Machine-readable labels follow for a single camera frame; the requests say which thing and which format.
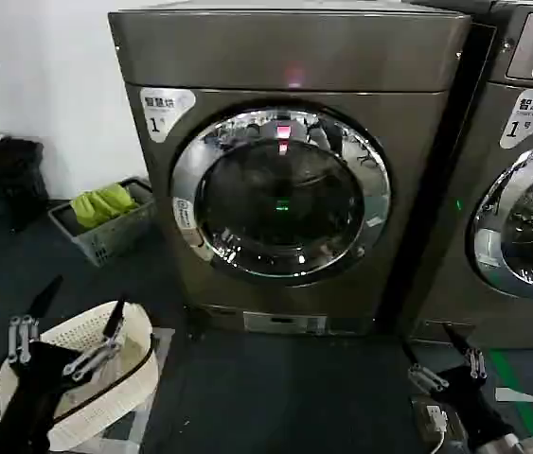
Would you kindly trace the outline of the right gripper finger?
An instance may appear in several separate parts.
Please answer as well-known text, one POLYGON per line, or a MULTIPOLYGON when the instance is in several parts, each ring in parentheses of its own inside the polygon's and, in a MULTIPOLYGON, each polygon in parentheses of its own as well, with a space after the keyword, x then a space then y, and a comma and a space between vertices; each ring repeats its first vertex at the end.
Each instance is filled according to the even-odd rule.
POLYGON ((444 324, 443 329, 451 341, 452 346, 467 361, 471 377, 473 379, 485 379, 486 366, 483 352, 480 349, 471 346, 450 324, 444 324))
POLYGON ((441 392, 442 378, 418 361, 417 356, 406 340, 401 341, 401 348, 410 362, 408 369, 410 381, 424 393, 441 392))

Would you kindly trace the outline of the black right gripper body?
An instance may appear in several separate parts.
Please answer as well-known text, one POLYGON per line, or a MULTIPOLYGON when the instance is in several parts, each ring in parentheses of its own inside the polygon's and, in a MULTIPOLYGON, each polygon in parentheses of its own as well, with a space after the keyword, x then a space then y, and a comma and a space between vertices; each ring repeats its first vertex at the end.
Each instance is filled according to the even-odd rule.
POLYGON ((466 430, 468 445, 486 445, 514 431, 483 396, 481 388, 486 380, 473 378, 469 366, 456 366, 437 375, 448 386, 435 392, 435 400, 455 410, 466 430))

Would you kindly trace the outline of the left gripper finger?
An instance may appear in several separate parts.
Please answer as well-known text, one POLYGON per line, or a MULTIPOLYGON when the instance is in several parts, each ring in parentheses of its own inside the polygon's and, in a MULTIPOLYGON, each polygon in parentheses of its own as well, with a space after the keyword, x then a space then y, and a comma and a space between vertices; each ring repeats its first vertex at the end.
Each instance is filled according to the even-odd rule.
POLYGON ((28 364, 32 358, 30 344, 40 339, 39 321, 50 308, 62 285, 63 277, 57 275, 32 300, 26 313, 9 320, 8 363, 28 364))
POLYGON ((100 343, 83 351, 76 359, 66 364, 62 369, 64 377, 73 381, 83 381, 87 375, 94 374, 115 357, 121 348, 117 338, 124 322, 124 307, 125 301, 121 297, 102 330, 100 343))

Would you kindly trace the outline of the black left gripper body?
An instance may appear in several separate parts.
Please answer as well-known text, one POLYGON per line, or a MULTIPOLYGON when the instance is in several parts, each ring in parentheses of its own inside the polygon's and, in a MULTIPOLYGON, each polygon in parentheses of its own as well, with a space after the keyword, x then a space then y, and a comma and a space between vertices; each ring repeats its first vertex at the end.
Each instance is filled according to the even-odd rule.
POLYGON ((80 351, 35 341, 29 352, 29 362, 12 365, 18 384, 0 420, 0 453, 48 452, 56 409, 79 386, 63 369, 80 351))

